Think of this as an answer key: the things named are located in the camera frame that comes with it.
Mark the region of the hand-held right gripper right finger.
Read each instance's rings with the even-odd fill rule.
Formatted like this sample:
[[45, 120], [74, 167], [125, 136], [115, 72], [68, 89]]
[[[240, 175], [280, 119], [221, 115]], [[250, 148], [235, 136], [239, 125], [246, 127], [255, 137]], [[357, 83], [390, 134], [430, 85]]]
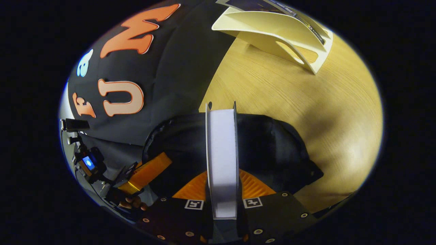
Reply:
[[243, 244], [284, 244], [318, 219], [288, 191], [274, 191], [252, 174], [239, 170], [242, 185]]

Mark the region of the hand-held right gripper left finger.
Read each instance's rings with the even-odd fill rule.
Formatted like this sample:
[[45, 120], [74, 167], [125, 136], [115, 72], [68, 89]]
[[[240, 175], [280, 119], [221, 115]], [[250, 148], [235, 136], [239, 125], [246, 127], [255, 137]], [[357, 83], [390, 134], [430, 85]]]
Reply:
[[213, 234], [207, 172], [199, 174], [176, 194], [160, 197], [138, 219], [136, 226], [169, 245], [206, 245]]

